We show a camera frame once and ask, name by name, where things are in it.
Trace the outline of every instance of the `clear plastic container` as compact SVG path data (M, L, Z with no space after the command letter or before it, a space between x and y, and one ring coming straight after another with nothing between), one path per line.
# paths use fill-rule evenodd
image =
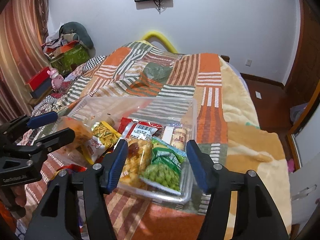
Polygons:
M192 98L173 97L85 97L68 114L81 120L88 126L103 121L105 116L115 121L116 126L122 117L157 122L161 125L182 123L188 129L188 138L196 138L196 100ZM193 173L186 160L181 165L181 195L176 196L159 189L148 187L147 190L131 187L122 183L118 187L132 194L151 198L155 201L186 203L191 198Z

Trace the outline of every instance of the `dark red floor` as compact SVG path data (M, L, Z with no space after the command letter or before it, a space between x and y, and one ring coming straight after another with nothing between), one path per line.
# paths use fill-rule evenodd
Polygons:
M292 158L286 134L291 128L290 103L281 87L259 81L245 79L249 93L256 108L260 128L278 134L282 143L286 159ZM255 92L261 94L262 99L256 97Z

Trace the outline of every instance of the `green peas snack bag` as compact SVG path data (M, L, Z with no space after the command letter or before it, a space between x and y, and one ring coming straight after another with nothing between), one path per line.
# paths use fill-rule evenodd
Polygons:
M152 139L152 160L140 177L146 184L157 187L166 192L181 195L180 176L181 166L186 156L174 147L168 147L167 143L157 137Z

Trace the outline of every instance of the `patchwork blanket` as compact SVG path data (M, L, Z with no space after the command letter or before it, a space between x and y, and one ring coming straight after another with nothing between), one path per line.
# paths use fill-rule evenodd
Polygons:
M195 98L198 107L196 140L200 149L209 154L213 162L226 165L230 170L256 170L290 230L289 179L280 141L276 134L259 130L248 92L218 55L177 55L147 42L133 42L108 57L89 60L77 71L79 75L71 82L69 91L53 104L47 103L39 109L49 107L57 110L59 116L67 115L86 95ZM150 104L131 116L159 121L163 111L169 111L181 121L186 109L183 105L163 108ZM37 136L46 135L52 129L53 126L42 128ZM30 143L30 133L32 131L25 135L24 143ZM43 165L43 180L26 185L27 215L22 219L25 225L44 194L47 181L62 165L60 160L49 156ZM184 205L152 203L119 189L105 200L119 240L149 236L176 240L196 239L209 198L194 184L191 200ZM226 239L232 235L235 203L235 196L232 196Z

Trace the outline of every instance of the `pink toy figure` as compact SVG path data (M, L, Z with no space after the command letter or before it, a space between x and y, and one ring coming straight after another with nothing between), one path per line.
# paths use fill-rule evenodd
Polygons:
M49 74L50 78L52 79L51 85L54 90L58 90L62 83L63 83L63 76L59 75L58 70L55 68L50 68L50 71L48 70L47 73Z

